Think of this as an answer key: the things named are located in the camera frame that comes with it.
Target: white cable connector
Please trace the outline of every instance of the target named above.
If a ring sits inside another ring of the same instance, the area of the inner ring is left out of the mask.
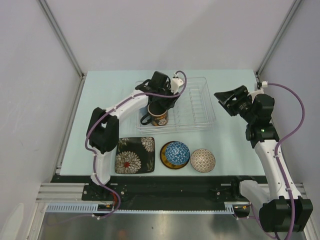
[[[262,81],[261,84],[262,84],[262,85],[261,85],[261,88],[263,88],[263,89],[265,89],[265,88],[268,87],[268,82],[267,82],[267,81]]]
[[[173,94],[176,94],[179,88],[183,85],[184,85],[184,81],[182,81],[180,77],[174,74],[174,77],[171,79],[171,92],[173,92]]]

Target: metal floor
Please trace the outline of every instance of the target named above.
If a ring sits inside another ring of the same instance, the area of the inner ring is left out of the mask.
[[[254,219],[219,214],[117,213],[101,220],[85,216],[49,226],[74,216],[46,213],[38,240],[270,240]],[[305,240],[305,236],[294,233],[291,240]]]

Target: bowl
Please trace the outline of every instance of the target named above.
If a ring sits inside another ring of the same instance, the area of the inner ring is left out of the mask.
[[[203,148],[197,149],[192,153],[190,162],[192,167],[200,173],[208,173],[216,165],[216,159],[212,152]]]
[[[190,151],[184,143],[174,141],[166,147],[165,157],[173,165],[183,165],[189,161]]]
[[[174,165],[171,162],[169,162],[166,158],[167,147],[170,143],[173,143],[173,142],[174,141],[169,141],[165,145],[163,145],[163,147],[160,150],[160,160],[163,163],[163,165],[165,165],[169,169],[173,169],[173,170],[182,169],[184,166],[188,164],[189,161],[187,161],[185,164],[182,164],[182,165]]]

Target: japanese mug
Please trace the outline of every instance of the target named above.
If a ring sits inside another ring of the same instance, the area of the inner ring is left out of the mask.
[[[147,107],[148,112],[140,119],[142,125],[152,124],[153,126],[164,126],[169,121],[168,110],[165,110],[159,104],[151,103]]]

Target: white patterned bowl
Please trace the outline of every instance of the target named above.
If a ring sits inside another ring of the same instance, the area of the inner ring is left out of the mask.
[[[212,171],[216,165],[216,159],[212,152],[203,148],[192,153],[190,162],[195,170],[203,174]]]

